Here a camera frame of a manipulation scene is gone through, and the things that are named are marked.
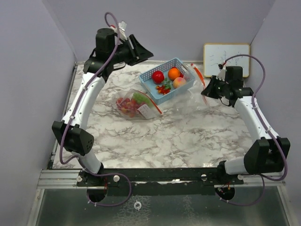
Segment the clear zip bag orange zipper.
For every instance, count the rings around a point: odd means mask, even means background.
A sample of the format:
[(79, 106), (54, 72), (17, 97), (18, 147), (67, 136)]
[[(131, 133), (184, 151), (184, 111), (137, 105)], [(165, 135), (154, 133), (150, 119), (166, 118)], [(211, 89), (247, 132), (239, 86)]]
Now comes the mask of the clear zip bag orange zipper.
[(149, 120), (149, 119), (153, 119), (153, 118), (157, 118), (157, 117), (160, 117), (162, 115), (162, 112), (161, 110), (158, 108), (158, 106), (154, 103), (154, 101), (149, 97), (150, 101), (151, 101), (151, 104), (150, 105), (147, 105), (147, 104), (141, 104), (139, 105), (139, 108), (138, 108), (138, 111), (141, 113), (141, 116), (140, 117), (134, 117), (134, 118), (129, 118), (128, 116), (124, 115), (121, 110), (119, 110), (116, 106), (116, 101), (118, 98), (122, 97), (122, 98), (129, 98), (130, 100), (133, 100), (132, 99), (132, 96), (135, 92), (140, 92), (142, 93), (141, 91), (138, 91), (136, 89), (130, 89), (128, 91), (122, 91), (122, 92), (119, 92), (117, 93), (115, 96), (114, 96), (114, 100), (113, 102), (115, 103), (113, 106), (115, 107), (115, 109), (121, 114), (122, 117), (124, 117), (125, 119), (127, 120), (136, 120), (136, 119), (139, 119), (139, 120)]

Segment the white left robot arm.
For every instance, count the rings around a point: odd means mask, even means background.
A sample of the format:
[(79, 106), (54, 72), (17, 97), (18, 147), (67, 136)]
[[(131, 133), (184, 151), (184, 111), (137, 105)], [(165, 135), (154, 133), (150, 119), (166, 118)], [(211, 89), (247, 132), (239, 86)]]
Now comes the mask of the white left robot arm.
[(63, 150), (70, 152), (71, 159), (77, 159), (82, 168), (89, 172), (88, 181), (98, 186), (104, 179), (101, 172), (103, 164), (92, 151), (93, 135), (86, 131), (90, 111), (99, 92), (115, 70), (114, 65), (125, 63), (133, 66), (153, 57), (153, 53), (143, 47), (134, 35), (126, 37), (114, 26), (99, 29), (95, 45), (84, 63), (81, 85), (73, 103), (60, 121), (53, 122), (52, 131), (60, 145), (60, 163), (68, 163), (68, 160), (63, 160)]

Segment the red apple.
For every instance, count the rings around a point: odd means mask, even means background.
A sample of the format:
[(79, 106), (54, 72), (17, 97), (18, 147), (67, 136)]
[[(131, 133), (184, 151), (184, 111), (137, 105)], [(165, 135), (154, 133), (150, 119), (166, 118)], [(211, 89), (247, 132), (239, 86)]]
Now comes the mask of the red apple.
[(165, 79), (164, 74), (161, 71), (155, 71), (151, 78), (155, 84), (161, 84)]

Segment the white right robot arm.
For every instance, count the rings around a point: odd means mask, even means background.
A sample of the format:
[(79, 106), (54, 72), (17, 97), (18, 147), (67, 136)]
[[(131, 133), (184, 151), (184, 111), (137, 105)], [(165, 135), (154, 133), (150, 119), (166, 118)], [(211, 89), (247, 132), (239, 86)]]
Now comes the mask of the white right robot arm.
[(242, 158), (219, 163), (222, 169), (216, 179), (227, 184), (237, 174), (264, 174), (281, 172), (287, 166), (290, 149), (287, 138), (281, 138), (269, 125), (258, 106), (253, 91), (243, 86), (243, 69), (240, 66), (220, 66), (217, 76), (212, 76), (202, 95), (213, 99), (225, 98), (244, 121), (253, 145)]

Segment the green grape bunch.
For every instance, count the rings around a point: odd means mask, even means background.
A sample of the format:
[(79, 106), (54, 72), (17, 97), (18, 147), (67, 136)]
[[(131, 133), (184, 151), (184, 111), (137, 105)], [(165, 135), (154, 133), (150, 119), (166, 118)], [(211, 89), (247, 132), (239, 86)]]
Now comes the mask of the green grape bunch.
[(132, 99), (139, 105), (141, 105), (141, 104), (150, 105), (151, 104), (149, 97), (147, 95), (145, 95), (144, 93), (135, 92), (132, 96)]

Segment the red strawberry bunch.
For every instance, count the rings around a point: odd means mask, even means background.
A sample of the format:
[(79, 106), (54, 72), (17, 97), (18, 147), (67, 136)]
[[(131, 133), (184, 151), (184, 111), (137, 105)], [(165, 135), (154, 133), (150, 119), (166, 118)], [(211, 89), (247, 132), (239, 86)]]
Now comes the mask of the red strawberry bunch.
[(119, 110), (126, 110), (128, 109), (129, 105), (128, 103), (130, 103), (130, 99), (129, 98), (118, 98), (116, 101), (116, 106)]

